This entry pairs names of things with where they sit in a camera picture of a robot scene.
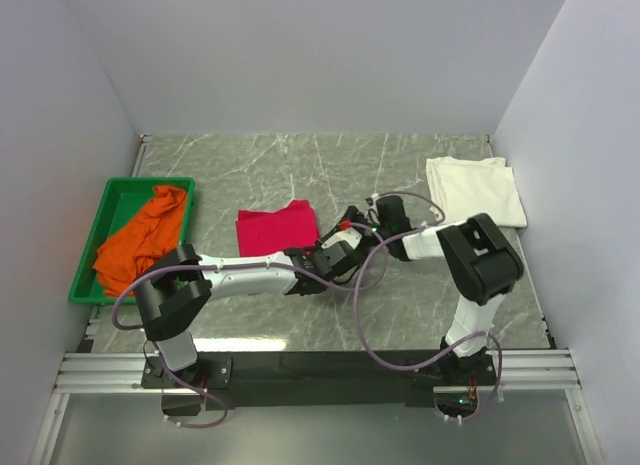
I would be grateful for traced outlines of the pink t shirt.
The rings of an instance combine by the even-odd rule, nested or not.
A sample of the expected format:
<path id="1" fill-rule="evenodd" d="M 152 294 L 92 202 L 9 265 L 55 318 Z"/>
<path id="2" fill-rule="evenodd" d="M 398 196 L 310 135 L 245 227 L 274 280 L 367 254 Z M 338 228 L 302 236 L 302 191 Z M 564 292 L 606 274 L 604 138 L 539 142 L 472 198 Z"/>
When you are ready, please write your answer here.
<path id="1" fill-rule="evenodd" d="M 319 239 L 315 211 L 307 200 L 292 200 L 274 212 L 239 210 L 235 225 L 241 257 L 304 248 Z"/>

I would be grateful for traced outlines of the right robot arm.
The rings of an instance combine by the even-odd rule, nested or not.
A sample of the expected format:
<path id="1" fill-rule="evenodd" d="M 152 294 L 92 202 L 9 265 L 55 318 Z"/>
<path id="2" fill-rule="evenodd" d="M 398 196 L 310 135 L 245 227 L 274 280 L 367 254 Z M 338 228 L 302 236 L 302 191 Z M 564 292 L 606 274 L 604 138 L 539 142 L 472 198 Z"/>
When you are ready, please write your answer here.
<path id="1" fill-rule="evenodd" d="M 361 279 L 353 292 L 356 329 L 366 353 L 379 365 L 398 372 L 419 372 L 437 365 L 440 375 L 460 384 L 482 369 L 488 341 L 499 342 L 491 334 L 494 317 L 516 282 L 524 275 L 524 264 L 515 249 L 486 213 L 463 222 L 423 226 L 378 241 L 365 258 L 367 268 L 373 257 L 389 245 L 400 245 L 408 260 L 442 257 L 459 292 L 456 311 L 436 354 L 416 364 L 397 365 L 386 361 L 371 348 L 361 328 L 359 295 Z"/>

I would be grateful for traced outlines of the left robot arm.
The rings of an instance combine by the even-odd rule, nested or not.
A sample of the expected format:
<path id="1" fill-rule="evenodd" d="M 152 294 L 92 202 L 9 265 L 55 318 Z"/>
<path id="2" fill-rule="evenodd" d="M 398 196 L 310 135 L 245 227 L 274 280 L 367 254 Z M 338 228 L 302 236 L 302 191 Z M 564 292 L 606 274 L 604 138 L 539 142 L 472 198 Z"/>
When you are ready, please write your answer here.
<path id="1" fill-rule="evenodd" d="M 134 297 L 147 340 L 176 386 L 193 384 L 200 363 L 190 326 L 211 300 L 259 294 L 315 295 L 364 262 L 344 241 L 328 247 L 289 248 L 258 257 L 217 258 L 181 245 L 135 281 Z"/>

